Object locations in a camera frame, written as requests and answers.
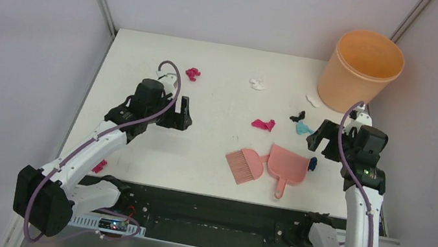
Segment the cyan paper scrap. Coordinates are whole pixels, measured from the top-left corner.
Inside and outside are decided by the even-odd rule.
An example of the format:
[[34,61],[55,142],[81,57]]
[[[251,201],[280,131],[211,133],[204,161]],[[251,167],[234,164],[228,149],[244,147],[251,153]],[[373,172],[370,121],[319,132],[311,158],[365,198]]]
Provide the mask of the cyan paper scrap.
[[296,123],[295,129],[296,129],[297,135],[314,133],[314,131],[309,126],[307,126],[303,121],[298,121]]

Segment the white paper scrap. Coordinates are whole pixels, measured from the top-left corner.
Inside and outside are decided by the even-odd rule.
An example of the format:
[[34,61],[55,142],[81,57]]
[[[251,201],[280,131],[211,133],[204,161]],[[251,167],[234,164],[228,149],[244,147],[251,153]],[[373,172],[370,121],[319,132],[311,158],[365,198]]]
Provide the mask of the white paper scrap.
[[250,87],[257,91],[264,91],[266,89],[262,79],[249,79]]
[[321,106],[320,101],[317,98],[313,98],[310,95],[305,95],[306,100],[309,102],[309,104],[312,105],[313,108],[318,108]]

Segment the black paper scrap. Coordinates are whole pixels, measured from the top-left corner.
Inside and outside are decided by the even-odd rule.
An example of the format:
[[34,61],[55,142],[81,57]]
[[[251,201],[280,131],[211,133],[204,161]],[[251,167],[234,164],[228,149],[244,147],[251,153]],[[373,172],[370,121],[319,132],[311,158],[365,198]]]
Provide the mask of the black paper scrap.
[[305,111],[300,111],[296,116],[290,116],[290,120],[293,121],[294,123],[298,123],[300,121],[302,121],[303,119],[305,119],[306,117],[306,112]]

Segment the pink dustpan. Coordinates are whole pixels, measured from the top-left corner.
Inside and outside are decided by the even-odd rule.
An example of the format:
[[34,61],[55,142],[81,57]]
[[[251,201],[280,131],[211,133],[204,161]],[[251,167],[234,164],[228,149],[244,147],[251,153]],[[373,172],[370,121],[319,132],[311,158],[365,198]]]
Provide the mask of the pink dustpan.
[[268,172],[277,178],[274,194],[281,199],[287,185],[299,185],[305,180],[310,159],[273,144],[268,158]]

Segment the pink hand brush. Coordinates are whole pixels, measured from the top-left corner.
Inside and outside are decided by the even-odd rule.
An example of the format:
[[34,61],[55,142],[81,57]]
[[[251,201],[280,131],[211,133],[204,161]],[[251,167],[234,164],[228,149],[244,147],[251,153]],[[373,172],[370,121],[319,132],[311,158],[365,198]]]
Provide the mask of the pink hand brush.
[[251,148],[243,148],[236,152],[231,152],[225,156],[227,164],[232,172],[234,181],[237,185],[255,181],[264,173],[264,163],[269,159],[269,155],[259,155]]

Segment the orange plastic bucket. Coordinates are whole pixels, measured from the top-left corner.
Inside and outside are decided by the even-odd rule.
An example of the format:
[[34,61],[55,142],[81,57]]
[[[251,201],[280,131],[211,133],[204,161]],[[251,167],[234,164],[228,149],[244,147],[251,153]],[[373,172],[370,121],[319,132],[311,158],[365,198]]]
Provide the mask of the orange plastic bucket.
[[321,101],[336,112],[346,112],[358,101],[372,101],[400,76],[405,59],[386,36],[352,30],[336,43],[317,83]]

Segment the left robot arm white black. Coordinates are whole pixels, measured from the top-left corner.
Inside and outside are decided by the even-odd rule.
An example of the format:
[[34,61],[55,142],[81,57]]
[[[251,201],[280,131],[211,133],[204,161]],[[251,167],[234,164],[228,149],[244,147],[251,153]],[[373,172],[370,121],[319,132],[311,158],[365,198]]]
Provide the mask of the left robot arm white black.
[[79,146],[38,169],[28,165],[20,170],[14,212],[46,237],[59,234],[72,218],[93,210],[106,208],[112,215],[123,215],[130,201],[117,179],[90,186],[80,182],[110,154],[143,134],[149,124],[185,131],[192,124],[190,100],[177,99],[179,91],[173,84],[143,79],[135,93],[109,110]]

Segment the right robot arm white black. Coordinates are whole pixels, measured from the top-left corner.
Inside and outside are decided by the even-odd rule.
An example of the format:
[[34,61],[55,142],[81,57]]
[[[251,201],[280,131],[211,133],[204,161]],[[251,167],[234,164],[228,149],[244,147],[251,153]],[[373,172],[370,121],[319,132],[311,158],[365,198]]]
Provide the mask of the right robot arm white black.
[[347,203],[345,240],[338,240],[328,214],[309,212],[285,237],[293,247],[379,247],[380,213],[386,190],[385,172],[378,168],[380,153],[388,136],[372,126],[351,127],[348,133],[330,120],[324,120],[307,137],[309,150],[316,150],[322,139],[328,143],[322,154],[342,164],[341,176]]

